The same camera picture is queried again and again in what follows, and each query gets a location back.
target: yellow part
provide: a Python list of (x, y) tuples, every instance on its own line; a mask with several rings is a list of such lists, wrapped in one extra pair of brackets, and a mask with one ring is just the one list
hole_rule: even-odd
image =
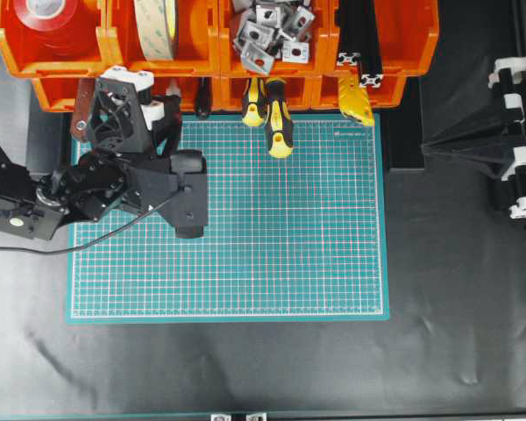
[(283, 83), (287, 82), (284, 79), (282, 79), (281, 77), (269, 77), (267, 79), (267, 83), (271, 83), (271, 82), (275, 82), (275, 81), (280, 81), (280, 82), (283, 82)]
[(252, 82), (249, 83), (249, 91), (247, 92), (247, 100), (250, 103), (257, 103), (259, 101), (259, 84), (258, 84), (257, 77), (253, 77)]
[(271, 104), (269, 118), (271, 118), (271, 131), (280, 132), (282, 130), (282, 114), (281, 104), (279, 103), (279, 101), (273, 101), (273, 103)]
[(262, 116), (259, 115), (257, 105), (250, 103), (247, 107), (247, 112), (242, 118), (245, 125), (250, 127), (259, 127), (265, 121)]
[(374, 115), (366, 88), (361, 88), (356, 76), (339, 77), (339, 109), (347, 118), (374, 127)]
[(287, 143), (282, 137), (282, 133), (275, 133), (273, 136), (273, 144), (269, 154), (274, 158), (287, 158), (292, 153), (292, 147), (288, 147)]
[(290, 113), (288, 112), (288, 107), (287, 107), (287, 103), (282, 103), (282, 113), (284, 114), (284, 117), (286, 117), (287, 119), (291, 120), (292, 118), (290, 118)]

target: screwdriver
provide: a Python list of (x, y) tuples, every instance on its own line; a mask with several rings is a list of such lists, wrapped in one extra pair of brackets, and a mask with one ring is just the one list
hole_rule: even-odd
[(294, 124), (288, 113), (285, 88), (280, 77), (267, 79), (267, 121), (265, 133), (267, 150), (274, 158), (287, 158), (294, 149)]
[(266, 116), (265, 83), (259, 77), (252, 77), (247, 81), (242, 98), (242, 121), (250, 127), (258, 127), (263, 124)]
[(210, 87), (210, 78), (202, 77), (195, 99), (195, 115), (199, 120), (206, 120), (212, 112), (212, 89)]

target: yellow screwdriver handle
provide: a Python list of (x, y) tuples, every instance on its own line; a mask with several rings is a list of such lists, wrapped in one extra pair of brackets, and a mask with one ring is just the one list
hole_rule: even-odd
[(265, 83), (259, 77), (252, 77), (247, 81), (242, 98), (242, 121), (250, 127), (258, 127), (265, 122), (266, 117)]
[(288, 113), (286, 83), (279, 77), (267, 79), (267, 150), (274, 158), (287, 158), (293, 151), (294, 124)]

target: screw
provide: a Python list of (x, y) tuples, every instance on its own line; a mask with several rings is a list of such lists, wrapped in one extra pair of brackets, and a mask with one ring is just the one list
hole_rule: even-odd
[(86, 125), (87, 123), (84, 120), (80, 120), (78, 123), (76, 123), (76, 130), (82, 132), (86, 129)]

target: red tape roll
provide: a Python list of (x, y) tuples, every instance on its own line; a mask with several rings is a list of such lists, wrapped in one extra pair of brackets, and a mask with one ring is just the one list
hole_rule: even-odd
[(82, 0), (14, 0), (14, 11), (52, 54), (82, 55), (96, 43), (96, 24)]

